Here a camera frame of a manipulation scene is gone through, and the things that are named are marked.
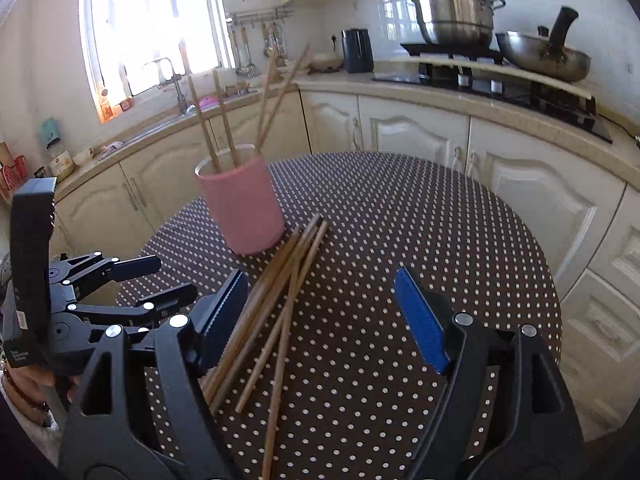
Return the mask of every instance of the silver screw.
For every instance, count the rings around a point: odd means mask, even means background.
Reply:
[[[474,319],[466,312],[460,312],[460,314],[456,314],[455,320],[456,323],[462,326],[469,326],[474,322]]]
[[[104,331],[107,337],[116,337],[120,332],[122,332],[122,327],[120,325],[111,325]]]
[[[174,328],[185,326],[188,322],[189,316],[185,316],[184,314],[176,314],[169,318],[169,324]]]
[[[538,333],[536,327],[533,325],[523,325],[520,330],[522,330],[522,333],[527,337],[533,337]]]

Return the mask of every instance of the polka dot tablecloth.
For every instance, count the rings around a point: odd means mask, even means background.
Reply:
[[[270,166],[288,227],[319,211],[328,235],[296,300],[276,438],[273,479],[402,478],[441,395],[394,301],[394,277],[409,266],[426,290],[487,327],[538,327],[559,358],[561,317],[542,250],[493,193],[437,164],[385,153],[332,153]],[[120,304],[195,283],[218,290],[243,269],[253,283],[273,256],[233,254],[203,199],[169,220],[145,246],[162,271],[124,285]],[[275,354],[244,413],[234,410],[280,304],[233,390],[215,413],[222,442],[247,480],[259,479]],[[179,446],[155,371],[149,395],[165,453]],[[497,370],[488,370],[469,455],[481,450]]]

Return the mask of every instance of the bundle of chopsticks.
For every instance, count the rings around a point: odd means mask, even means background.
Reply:
[[[273,107],[273,110],[271,110],[271,113],[269,114],[269,117],[265,120],[265,115],[266,115],[266,111],[267,111],[267,102],[268,102],[268,99],[269,99],[269,86],[270,86],[271,80],[273,79],[274,74],[276,73],[276,58],[277,58],[277,54],[276,54],[275,50],[271,51],[271,55],[269,56],[269,64],[267,66],[267,72],[264,75],[264,92],[262,94],[262,105],[260,107],[260,120],[258,121],[258,133],[256,135],[255,144],[254,144],[255,149],[256,149],[256,151],[258,151],[258,153],[261,152],[262,147],[264,146],[264,142],[267,140],[267,136],[269,135],[269,131],[270,131],[271,127],[273,126],[273,120],[276,117],[276,114],[278,113],[278,110],[280,109],[280,105],[282,104],[282,100],[284,98],[284,94],[286,94],[286,92],[287,92],[287,87],[289,86],[289,83],[291,83],[293,78],[298,73],[298,70],[300,69],[300,66],[302,65],[302,62],[305,59],[306,54],[309,51],[309,47],[310,47],[310,45],[307,43],[305,45],[304,49],[302,50],[302,54],[300,55],[300,57],[294,63],[293,68],[292,68],[291,72],[289,72],[289,75],[285,79],[283,85],[280,86],[280,89],[278,90],[278,95],[276,97],[276,102],[275,102],[275,105]],[[207,129],[207,124],[209,123],[209,121],[206,121],[206,119],[202,115],[202,110],[200,108],[200,99],[198,98],[198,95],[196,94],[196,89],[195,89],[195,86],[193,85],[193,79],[191,78],[191,74],[189,74],[187,76],[187,80],[188,80],[188,83],[189,83],[189,90],[191,91],[191,95],[193,97],[193,102],[195,104],[196,111],[198,113],[198,119],[200,121],[200,127],[202,128],[202,133],[204,134],[204,137],[205,137],[205,142],[207,144],[207,149],[209,150],[209,155],[210,155],[211,161],[213,163],[213,167],[215,168],[217,173],[222,173],[222,167],[220,166],[220,161],[218,160],[218,156],[216,154],[216,149],[213,146],[213,143],[211,142],[211,138],[209,136],[209,131]],[[226,115],[226,105],[225,105],[225,101],[224,101],[224,98],[223,98],[222,87],[220,86],[220,79],[218,77],[218,70],[217,69],[213,69],[213,80],[214,80],[214,83],[216,85],[216,95],[218,97],[218,103],[220,105],[220,111],[222,112],[222,123],[223,123],[223,126],[225,127],[226,143],[229,146],[229,151],[231,152],[231,159],[233,161],[234,167],[238,168],[242,164],[241,164],[241,161],[240,161],[240,157],[238,155],[238,150],[236,150],[236,144],[234,142],[233,135],[231,134],[231,126],[229,125],[229,120],[228,120],[228,117]]]
[[[302,232],[301,227],[296,226],[289,240],[280,246],[251,289],[242,314],[229,338],[218,366],[212,369],[200,383],[209,409],[211,413],[215,414],[226,399],[230,387],[236,380],[238,371],[242,369],[255,340],[271,315],[271,311],[278,304],[278,299],[288,282],[289,288],[287,289],[285,304],[271,329],[260,357],[252,369],[249,380],[236,405],[236,412],[241,413],[273,352],[276,341],[279,339],[269,421],[264,445],[262,480],[269,480],[271,475],[273,449],[280,412],[280,396],[282,394],[282,382],[284,380],[284,367],[289,347],[289,332],[294,304],[306,275],[316,259],[318,248],[329,225],[325,220],[318,227],[319,221],[320,214],[316,213]]]

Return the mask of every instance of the black container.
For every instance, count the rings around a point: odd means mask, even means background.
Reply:
[[[350,28],[342,32],[342,54],[348,73],[373,72],[371,40],[366,28]]]

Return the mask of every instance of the pink cup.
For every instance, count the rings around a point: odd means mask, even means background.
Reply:
[[[218,153],[223,173],[215,173],[207,157],[195,174],[211,218],[229,248],[236,254],[256,254],[280,240],[284,217],[262,156],[251,144],[238,146],[237,151],[242,166],[234,168],[226,149]]]

